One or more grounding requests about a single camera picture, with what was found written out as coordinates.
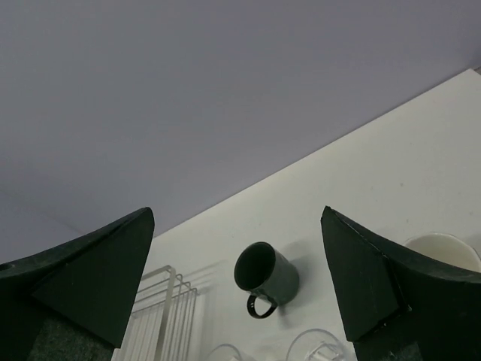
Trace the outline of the clear faceted glass tumbler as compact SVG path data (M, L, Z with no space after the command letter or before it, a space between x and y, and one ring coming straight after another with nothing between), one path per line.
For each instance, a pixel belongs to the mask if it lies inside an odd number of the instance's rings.
M212 349L205 361L243 361L244 356L232 344L220 344Z

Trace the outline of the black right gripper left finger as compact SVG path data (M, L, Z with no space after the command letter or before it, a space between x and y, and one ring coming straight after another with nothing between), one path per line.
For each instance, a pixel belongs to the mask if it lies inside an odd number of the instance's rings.
M155 229L138 209L1 265L3 360L110 360L121 347Z

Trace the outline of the clear round glass cup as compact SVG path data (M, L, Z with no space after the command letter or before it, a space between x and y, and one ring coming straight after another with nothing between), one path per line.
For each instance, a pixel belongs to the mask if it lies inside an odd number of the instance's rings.
M285 361L344 361L351 360L345 345L324 329L308 329L295 337Z

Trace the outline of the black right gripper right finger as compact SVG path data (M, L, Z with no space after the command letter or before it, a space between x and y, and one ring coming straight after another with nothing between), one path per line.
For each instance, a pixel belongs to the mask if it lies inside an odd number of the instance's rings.
M359 360L478 360L480 274L417 253L325 207L322 239Z

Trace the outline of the dark green ceramic mug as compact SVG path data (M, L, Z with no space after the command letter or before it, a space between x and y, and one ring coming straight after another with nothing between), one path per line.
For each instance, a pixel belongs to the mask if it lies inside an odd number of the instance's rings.
M296 267L269 243L248 246L234 267L234 281L249 293L248 314L258 320L270 317L278 307L290 303L300 288Z

